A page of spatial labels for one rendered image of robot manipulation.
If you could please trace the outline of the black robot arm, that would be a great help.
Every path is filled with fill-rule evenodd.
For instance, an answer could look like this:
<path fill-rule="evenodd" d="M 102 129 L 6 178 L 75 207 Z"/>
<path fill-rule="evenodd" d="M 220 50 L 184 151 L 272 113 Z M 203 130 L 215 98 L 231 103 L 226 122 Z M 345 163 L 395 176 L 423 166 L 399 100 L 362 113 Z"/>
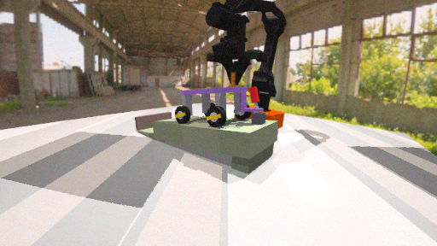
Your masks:
<path fill-rule="evenodd" d="M 251 85 L 252 87 L 257 86 L 258 89 L 258 107 L 264 108 L 265 112 L 271 111 L 271 109 L 269 109 L 270 98 L 276 96 L 274 76 L 272 73 L 273 62 L 275 60 L 278 38 L 282 35 L 287 25 L 283 12 L 272 1 L 226 0 L 224 4 L 221 2 L 212 3 L 212 7 L 207 11 L 205 21 L 209 26 L 213 26 L 219 30 L 227 30 L 226 33 L 245 33 L 246 23 L 249 23 L 249 19 L 246 15 L 239 15 L 238 13 L 247 11 L 262 12 L 261 20 L 264 23 L 266 31 L 264 52 L 268 58 L 267 62 L 261 62 L 258 70 L 254 70 Z M 267 12 L 272 12 L 274 15 L 266 17 L 265 13 Z M 234 49 L 239 48 L 239 43 L 235 36 L 230 36 L 227 40 L 224 40 L 224 38 L 221 39 L 220 43 L 212 46 L 214 56 L 228 55 L 234 51 Z M 260 93 L 260 91 L 268 92 L 269 94 Z"/>

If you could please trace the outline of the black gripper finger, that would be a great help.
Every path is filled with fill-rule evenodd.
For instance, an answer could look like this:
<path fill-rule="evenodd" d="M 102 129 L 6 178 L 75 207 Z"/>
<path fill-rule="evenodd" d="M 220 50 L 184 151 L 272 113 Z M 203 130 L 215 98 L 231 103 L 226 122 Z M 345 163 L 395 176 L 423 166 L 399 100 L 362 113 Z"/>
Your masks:
<path fill-rule="evenodd" d="M 239 85 L 240 83 L 240 79 L 242 77 L 242 75 L 244 74 L 244 72 L 246 71 L 246 69 L 248 68 L 249 65 L 251 65 L 250 62 L 247 61 L 234 61 L 235 64 L 235 72 L 236 72 L 236 85 Z"/>
<path fill-rule="evenodd" d="M 222 63 L 222 65 L 224 66 L 224 68 L 228 74 L 228 78 L 229 78 L 230 85 L 231 85 L 231 73 L 235 73 L 235 69 L 236 69 L 234 62 L 219 61 L 219 63 Z"/>

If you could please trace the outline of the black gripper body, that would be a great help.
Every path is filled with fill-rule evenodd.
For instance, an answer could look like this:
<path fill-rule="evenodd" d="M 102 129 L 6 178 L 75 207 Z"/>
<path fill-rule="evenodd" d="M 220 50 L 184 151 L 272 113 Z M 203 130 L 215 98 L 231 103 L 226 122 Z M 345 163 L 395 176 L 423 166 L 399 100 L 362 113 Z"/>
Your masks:
<path fill-rule="evenodd" d="M 239 48 L 234 49 L 228 55 L 214 56 L 213 53 L 207 54 L 207 62 L 232 62 L 232 60 L 250 62 L 250 59 L 254 59 L 257 62 L 267 62 L 267 54 L 263 50 L 248 50 L 245 51 L 245 42 L 248 41 L 246 33 L 244 32 L 228 32 L 224 39 L 227 40 L 230 36 L 235 36 L 239 43 Z"/>

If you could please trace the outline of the red-headed stop pin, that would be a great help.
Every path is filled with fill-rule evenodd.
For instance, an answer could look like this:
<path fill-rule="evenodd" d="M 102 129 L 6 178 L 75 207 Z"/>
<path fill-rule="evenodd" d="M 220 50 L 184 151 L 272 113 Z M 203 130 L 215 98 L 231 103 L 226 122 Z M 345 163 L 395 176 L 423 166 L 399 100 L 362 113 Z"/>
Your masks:
<path fill-rule="evenodd" d="M 259 102 L 259 94 L 258 94 L 257 86 L 248 88 L 248 90 L 249 90 L 251 103 L 254 103 L 254 108 L 259 108 L 257 103 Z"/>

